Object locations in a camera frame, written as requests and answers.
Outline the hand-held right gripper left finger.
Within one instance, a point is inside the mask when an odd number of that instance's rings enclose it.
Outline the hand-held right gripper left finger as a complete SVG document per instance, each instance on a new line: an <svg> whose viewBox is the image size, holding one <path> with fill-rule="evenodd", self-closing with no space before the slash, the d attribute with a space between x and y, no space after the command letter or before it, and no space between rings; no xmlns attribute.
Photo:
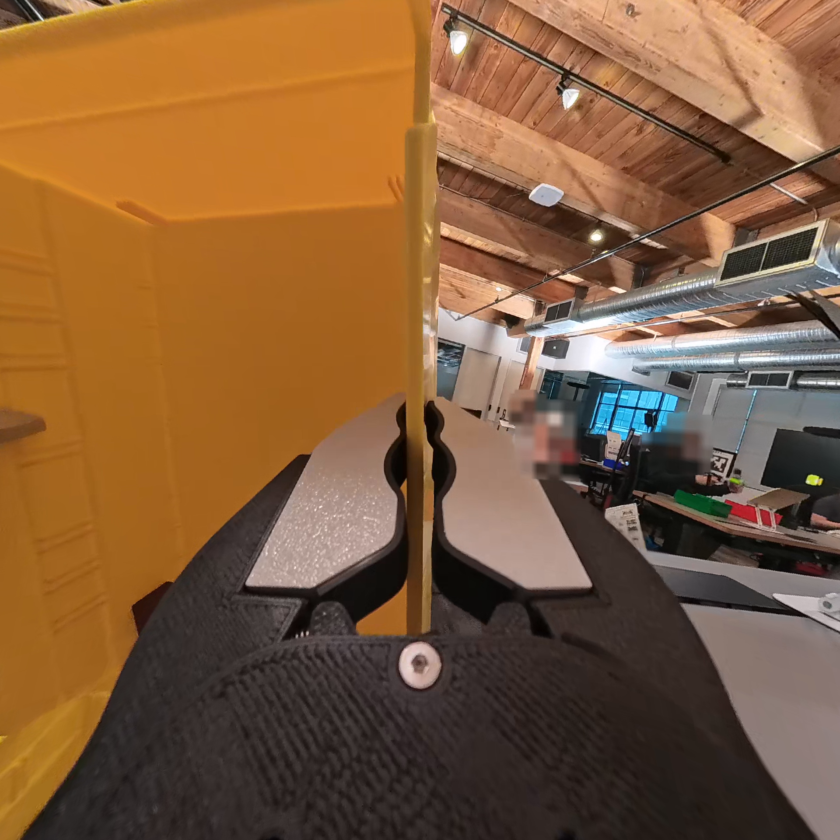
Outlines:
<svg viewBox="0 0 840 840"><path fill-rule="evenodd" d="M403 588L405 425L396 393L315 447L262 539L248 593L375 611Z"/></svg>

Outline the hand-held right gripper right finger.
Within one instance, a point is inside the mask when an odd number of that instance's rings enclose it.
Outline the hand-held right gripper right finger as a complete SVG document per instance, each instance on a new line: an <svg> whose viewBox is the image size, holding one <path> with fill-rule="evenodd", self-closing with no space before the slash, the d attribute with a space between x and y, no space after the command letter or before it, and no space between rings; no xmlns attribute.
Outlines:
<svg viewBox="0 0 840 840"><path fill-rule="evenodd" d="M433 448L433 582L478 621L505 603L588 596L594 585L515 437L436 398L426 410Z"/></svg>

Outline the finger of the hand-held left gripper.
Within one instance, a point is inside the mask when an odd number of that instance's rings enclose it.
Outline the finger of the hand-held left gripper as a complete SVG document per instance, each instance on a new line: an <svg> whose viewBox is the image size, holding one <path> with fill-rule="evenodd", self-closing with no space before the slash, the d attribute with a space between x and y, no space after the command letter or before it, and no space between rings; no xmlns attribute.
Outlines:
<svg viewBox="0 0 840 840"><path fill-rule="evenodd" d="M42 416L18 411L13 408L1 408L1 444L9 444L46 431L46 421Z"/></svg>

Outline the yellow plastic box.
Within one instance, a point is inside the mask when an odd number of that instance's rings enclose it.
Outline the yellow plastic box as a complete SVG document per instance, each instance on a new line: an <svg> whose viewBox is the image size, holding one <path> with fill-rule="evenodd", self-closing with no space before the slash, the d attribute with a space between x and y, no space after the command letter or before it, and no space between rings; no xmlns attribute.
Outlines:
<svg viewBox="0 0 840 840"><path fill-rule="evenodd" d="M2 32L2 738L405 388L428 2L129 2Z"/></svg>
<svg viewBox="0 0 840 840"><path fill-rule="evenodd" d="M22 837L75 765L111 691L92 690L59 704L2 738L1 838Z"/></svg>

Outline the cardboard box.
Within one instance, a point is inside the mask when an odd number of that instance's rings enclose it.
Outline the cardboard box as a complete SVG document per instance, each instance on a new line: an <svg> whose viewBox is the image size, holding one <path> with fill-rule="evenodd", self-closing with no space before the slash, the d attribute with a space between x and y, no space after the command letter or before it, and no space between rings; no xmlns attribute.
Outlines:
<svg viewBox="0 0 840 840"><path fill-rule="evenodd" d="M746 504L754 508L777 512L795 507L803 501L807 501L809 497L810 494L806 492L777 488L751 498Z"/></svg>

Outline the white printed sign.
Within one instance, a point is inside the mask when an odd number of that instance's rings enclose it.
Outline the white printed sign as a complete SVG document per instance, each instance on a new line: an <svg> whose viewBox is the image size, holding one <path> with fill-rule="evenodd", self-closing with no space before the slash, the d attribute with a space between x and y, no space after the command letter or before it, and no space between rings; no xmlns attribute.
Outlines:
<svg viewBox="0 0 840 840"><path fill-rule="evenodd" d="M628 503L621 506L609 507L604 511L604 519L609 522L615 530L619 531L637 551L646 551L645 535L639 519L638 506L636 503Z"/></svg>

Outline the green plastic bin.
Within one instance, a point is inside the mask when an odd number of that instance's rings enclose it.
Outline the green plastic bin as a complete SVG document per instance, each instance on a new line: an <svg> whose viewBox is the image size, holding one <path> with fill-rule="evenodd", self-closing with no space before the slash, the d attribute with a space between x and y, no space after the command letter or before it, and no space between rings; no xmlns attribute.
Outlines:
<svg viewBox="0 0 840 840"><path fill-rule="evenodd" d="M706 516L722 520L728 519L730 516L731 507L717 497L677 490L674 499L680 506L697 511Z"/></svg>

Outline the black desk mat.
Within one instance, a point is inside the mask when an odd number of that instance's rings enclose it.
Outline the black desk mat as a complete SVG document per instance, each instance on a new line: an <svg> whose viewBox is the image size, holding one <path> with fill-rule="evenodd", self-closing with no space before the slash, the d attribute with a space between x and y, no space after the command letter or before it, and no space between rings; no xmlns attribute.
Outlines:
<svg viewBox="0 0 840 840"><path fill-rule="evenodd" d="M795 611L789 606L723 574L682 570L663 565L655 565L654 569L677 600L683 604L742 612L795 615Z"/></svg>

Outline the red plastic bin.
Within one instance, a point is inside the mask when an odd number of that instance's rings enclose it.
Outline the red plastic bin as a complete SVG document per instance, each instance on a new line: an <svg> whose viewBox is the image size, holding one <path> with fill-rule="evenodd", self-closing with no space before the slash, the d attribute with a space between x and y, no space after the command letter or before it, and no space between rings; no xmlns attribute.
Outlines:
<svg viewBox="0 0 840 840"><path fill-rule="evenodd" d="M780 513L765 507L741 504L733 500L725 500L724 503L730 510L730 518L740 519L757 528L776 530L783 518Z"/></svg>

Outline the black computer monitor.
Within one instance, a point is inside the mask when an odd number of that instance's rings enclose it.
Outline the black computer monitor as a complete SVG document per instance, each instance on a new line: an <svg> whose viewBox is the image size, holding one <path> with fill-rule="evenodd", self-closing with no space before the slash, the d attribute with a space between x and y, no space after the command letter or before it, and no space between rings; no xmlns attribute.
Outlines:
<svg viewBox="0 0 840 840"><path fill-rule="evenodd" d="M763 468L761 484L829 495L838 492L838 430L818 427L777 429Z"/></svg>

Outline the white paper sheet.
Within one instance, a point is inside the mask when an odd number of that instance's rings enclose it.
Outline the white paper sheet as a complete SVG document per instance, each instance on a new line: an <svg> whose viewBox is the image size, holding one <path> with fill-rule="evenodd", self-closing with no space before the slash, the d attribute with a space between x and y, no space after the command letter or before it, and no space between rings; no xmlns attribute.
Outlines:
<svg viewBox="0 0 840 840"><path fill-rule="evenodd" d="M839 593L819 596L773 593L773 599L810 620L839 633Z"/></svg>

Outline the silver duct with vents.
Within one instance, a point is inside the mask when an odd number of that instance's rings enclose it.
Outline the silver duct with vents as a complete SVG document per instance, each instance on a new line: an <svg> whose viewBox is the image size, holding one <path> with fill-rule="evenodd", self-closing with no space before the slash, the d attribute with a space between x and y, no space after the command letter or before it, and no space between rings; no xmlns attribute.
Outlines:
<svg viewBox="0 0 840 840"><path fill-rule="evenodd" d="M839 223L823 219L730 248L718 267L600 301L549 305L526 320L527 335L551 337L681 312L761 301L838 286Z"/></svg>

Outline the silver round air duct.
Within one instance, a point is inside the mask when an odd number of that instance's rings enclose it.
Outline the silver round air duct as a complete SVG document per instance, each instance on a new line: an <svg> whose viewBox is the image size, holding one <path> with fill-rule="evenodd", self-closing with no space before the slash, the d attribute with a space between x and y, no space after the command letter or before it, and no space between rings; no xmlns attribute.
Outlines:
<svg viewBox="0 0 840 840"><path fill-rule="evenodd" d="M636 373L745 372L838 365L835 333L817 320L610 342L603 352Z"/></svg>

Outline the black lighting track rail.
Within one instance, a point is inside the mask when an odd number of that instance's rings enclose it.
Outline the black lighting track rail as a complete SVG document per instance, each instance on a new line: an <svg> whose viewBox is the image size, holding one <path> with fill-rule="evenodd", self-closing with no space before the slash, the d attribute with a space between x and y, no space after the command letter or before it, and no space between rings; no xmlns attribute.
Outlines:
<svg viewBox="0 0 840 840"><path fill-rule="evenodd" d="M596 84L592 80L586 79L581 74L572 71L570 68L563 66L549 59L546 56L543 56L534 49L526 47L514 38L502 34L495 28L482 23L475 17L467 15L461 9L456 8L452 4L443 2L441 5L441 10L447 18L446 24L444 25L444 28L447 32L453 29L455 25L464 25L469 29L477 32L478 34L489 38L491 41L501 46L504 46L505 48L521 56L522 58L530 60L531 62L540 66L541 68L551 71L559 79L558 90L561 91L561 98L564 96L564 91L569 86L569 82L571 82L572 86L575 89L585 89L589 92L594 93L597 97L607 100L612 105L617 106L618 108L633 114L633 116L645 121L646 123L650 123L656 128L663 130L668 134L676 137L678 140L684 143L688 143L693 147L699 149L703 153L710 155L711 157L715 158L719 163L726 166L733 165L733 159L728 152L719 149L712 143L709 143L697 137L696 135L688 132L687 130L681 129L680 127L674 125L672 122L660 118L655 113L641 108L635 103L626 100L623 97L620 97L613 91L610 91Z"/></svg>

